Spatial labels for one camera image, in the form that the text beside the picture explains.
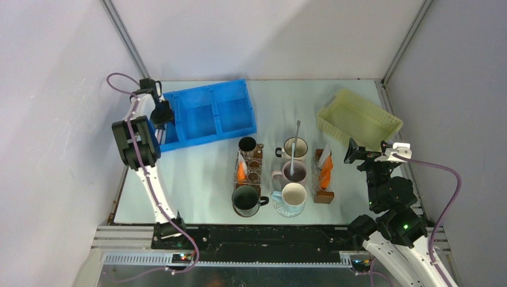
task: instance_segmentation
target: perforated basket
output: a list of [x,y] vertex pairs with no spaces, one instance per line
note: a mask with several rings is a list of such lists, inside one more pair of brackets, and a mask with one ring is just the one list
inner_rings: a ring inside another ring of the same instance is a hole
[[349,139],[371,151],[380,150],[380,142],[388,141],[403,122],[360,95],[342,88],[317,113],[317,125],[345,146]]

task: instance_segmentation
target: mug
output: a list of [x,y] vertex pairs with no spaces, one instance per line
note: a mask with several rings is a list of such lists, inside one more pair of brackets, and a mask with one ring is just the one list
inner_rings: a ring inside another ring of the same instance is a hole
[[[276,148],[274,150],[276,157],[291,159],[292,143],[294,142],[294,140],[295,137],[289,138],[283,144],[283,148]],[[298,138],[298,142],[296,143],[296,150],[294,151],[294,159],[303,161],[306,158],[307,153],[308,153],[308,144],[304,139]]]
[[246,158],[253,158],[256,152],[261,152],[264,147],[263,144],[257,145],[254,138],[246,136],[239,140],[238,148],[242,156]]
[[269,203],[269,197],[259,196],[250,185],[242,185],[233,192],[233,208],[242,217],[254,216],[261,206]]
[[291,182],[296,182],[298,184],[301,184],[304,186],[306,183],[306,166],[304,163],[295,160],[294,161],[294,174],[291,176],[291,162],[287,161],[283,165],[282,170],[275,170],[271,174],[271,177],[275,179],[276,177],[280,177],[280,184],[282,185],[282,188],[285,187],[285,185],[290,184]]
[[282,208],[289,213],[301,213],[306,202],[306,190],[301,184],[285,185],[283,190],[273,191],[272,198],[282,202]]

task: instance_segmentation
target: light blue handle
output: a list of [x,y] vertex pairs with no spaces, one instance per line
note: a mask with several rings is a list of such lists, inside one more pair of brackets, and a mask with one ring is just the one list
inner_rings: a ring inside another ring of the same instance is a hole
[[273,191],[273,193],[271,194],[271,197],[275,200],[282,201],[282,192],[281,191]]

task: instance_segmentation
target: table top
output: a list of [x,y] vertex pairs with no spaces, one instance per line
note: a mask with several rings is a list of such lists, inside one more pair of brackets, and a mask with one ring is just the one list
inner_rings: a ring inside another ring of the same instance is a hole
[[[163,91],[182,90],[218,82],[162,82]],[[305,160],[311,178],[311,158],[316,148],[329,142],[333,153],[331,204],[314,203],[311,180],[306,183],[307,203],[294,218],[279,215],[272,202],[262,206],[250,217],[238,216],[232,207],[233,178],[239,138],[207,143],[163,152],[157,162],[166,186],[166,197],[177,208],[187,224],[348,224],[368,210],[366,174],[354,164],[343,164],[347,147],[317,128],[316,114],[339,89],[348,88],[378,106],[380,98],[374,80],[279,80],[247,81],[257,121],[257,134],[264,144],[262,160],[262,196],[271,196],[276,186],[271,172],[279,170],[286,160],[275,156],[276,147],[283,146],[296,132],[301,121],[300,138],[309,145]],[[401,176],[396,168],[392,176]],[[117,224],[153,224],[152,207],[146,191],[135,172],[129,170],[114,218]]]

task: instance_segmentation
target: blue bin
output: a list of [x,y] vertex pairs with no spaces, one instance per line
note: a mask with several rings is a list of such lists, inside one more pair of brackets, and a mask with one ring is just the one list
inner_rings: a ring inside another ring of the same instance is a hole
[[245,80],[172,91],[164,97],[175,113],[175,125],[166,125],[163,152],[257,132]]

